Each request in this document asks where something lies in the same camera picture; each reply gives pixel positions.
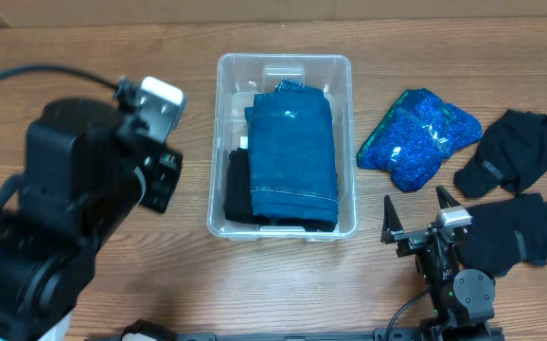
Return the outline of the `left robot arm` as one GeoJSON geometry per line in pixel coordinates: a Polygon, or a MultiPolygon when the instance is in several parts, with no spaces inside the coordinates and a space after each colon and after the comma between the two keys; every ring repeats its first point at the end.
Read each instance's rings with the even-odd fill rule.
{"type": "Polygon", "coordinates": [[[137,206],[164,212],[182,155],[180,110],[58,99],[26,132],[26,165],[0,189],[0,339],[37,340],[75,308],[96,257],[137,206]]]}

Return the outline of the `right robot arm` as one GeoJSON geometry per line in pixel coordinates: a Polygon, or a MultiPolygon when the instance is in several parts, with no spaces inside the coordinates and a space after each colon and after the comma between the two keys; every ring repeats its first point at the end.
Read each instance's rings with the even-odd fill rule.
{"type": "Polygon", "coordinates": [[[442,186],[436,188],[440,210],[426,228],[407,232],[402,227],[390,196],[384,197],[380,241],[394,244],[397,256],[415,257],[426,289],[411,298],[385,328],[373,331],[375,340],[495,341],[503,340],[501,328],[488,321],[495,315],[495,279],[477,269],[460,268],[455,245],[468,240],[472,216],[442,186]],[[417,327],[398,328],[398,318],[421,298],[429,296],[434,317],[417,327]]]}

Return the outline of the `black garment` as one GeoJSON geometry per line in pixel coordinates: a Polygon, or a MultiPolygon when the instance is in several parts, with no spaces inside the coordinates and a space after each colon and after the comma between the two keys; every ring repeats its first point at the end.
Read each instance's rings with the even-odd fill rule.
{"type": "Polygon", "coordinates": [[[254,215],[250,192],[250,170],[248,151],[238,148],[229,155],[227,168],[226,195],[222,205],[225,219],[242,223],[276,226],[302,226],[307,232],[333,232],[332,222],[306,220],[299,218],[269,219],[254,215]]]}
{"type": "Polygon", "coordinates": [[[547,171],[547,115],[507,110],[483,133],[475,154],[454,174],[467,198],[496,187],[516,195],[547,171]]]}
{"type": "Polygon", "coordinates": [[[469,269],[503,277],[517,263],[547,264],[547,202],[539,193],[471,206],[469,240],[456,245],[469,269]]]}

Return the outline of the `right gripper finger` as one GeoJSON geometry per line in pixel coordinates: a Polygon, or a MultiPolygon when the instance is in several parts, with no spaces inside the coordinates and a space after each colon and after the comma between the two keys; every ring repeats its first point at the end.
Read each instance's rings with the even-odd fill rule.
{"type": "Polygon", "coordinates": [[[403,234],[404,229],[389,195],[384,197],[383,213],[384,217],[380,241],[385,244],[396,242],[397,235],[403,234]]]}
{"type": "Polygon", "coordinates": [[[446,209],[446,208],[456,207],[461,205],[446,191],[446,189],[443,186],[439,185],[435,188],[435,190],[436,190],[438,203],[441,209],[446,209]]]}

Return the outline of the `blue denim jeans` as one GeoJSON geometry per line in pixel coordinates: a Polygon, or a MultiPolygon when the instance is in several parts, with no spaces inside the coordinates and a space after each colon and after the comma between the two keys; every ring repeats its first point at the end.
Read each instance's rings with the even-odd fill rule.
{"type": "Polygon", "coordinates": [[[324,92],[284,79],[244,109],[252,211],[269,219],[336,224],[333,120],[324,92]]]}

